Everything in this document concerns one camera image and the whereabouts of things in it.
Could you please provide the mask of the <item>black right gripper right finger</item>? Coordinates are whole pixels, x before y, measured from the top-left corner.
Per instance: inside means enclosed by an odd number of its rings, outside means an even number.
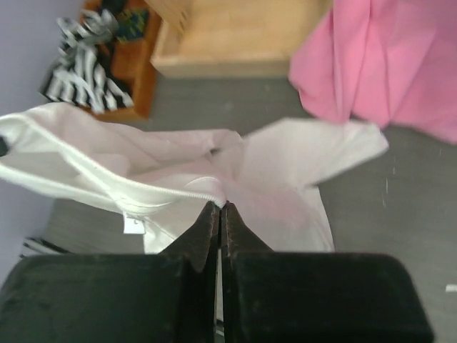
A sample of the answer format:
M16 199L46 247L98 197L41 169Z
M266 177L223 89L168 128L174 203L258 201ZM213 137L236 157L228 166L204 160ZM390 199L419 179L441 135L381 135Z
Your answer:
M221 211L227 342L432 342L406 268L385 254L275 252Z

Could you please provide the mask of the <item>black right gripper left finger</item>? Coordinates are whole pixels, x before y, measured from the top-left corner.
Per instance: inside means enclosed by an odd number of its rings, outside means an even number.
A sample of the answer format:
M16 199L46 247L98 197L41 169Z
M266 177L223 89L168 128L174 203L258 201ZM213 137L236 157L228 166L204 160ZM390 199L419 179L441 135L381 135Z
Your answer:
M23 258L1 288L3 342L212 342L219 209L159 254Z

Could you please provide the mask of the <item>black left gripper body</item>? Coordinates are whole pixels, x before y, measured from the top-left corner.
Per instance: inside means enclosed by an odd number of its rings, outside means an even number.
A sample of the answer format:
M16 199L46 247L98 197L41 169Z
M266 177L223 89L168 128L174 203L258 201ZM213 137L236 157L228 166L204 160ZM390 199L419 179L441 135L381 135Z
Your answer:
M6 156L9 153L9 145L5 138L0 136L0 157Z

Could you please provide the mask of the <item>white t shirt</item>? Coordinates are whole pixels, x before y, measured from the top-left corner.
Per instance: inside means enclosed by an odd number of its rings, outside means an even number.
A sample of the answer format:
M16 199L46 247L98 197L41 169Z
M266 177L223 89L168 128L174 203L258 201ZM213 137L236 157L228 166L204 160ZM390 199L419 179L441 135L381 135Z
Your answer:
M68 104L1 118L1 178L124 216L147 254L164 250L208 202L231 202L276 251L331 252L318 184L388 150L381 130L285 118L247 136L227 129L142 131Z

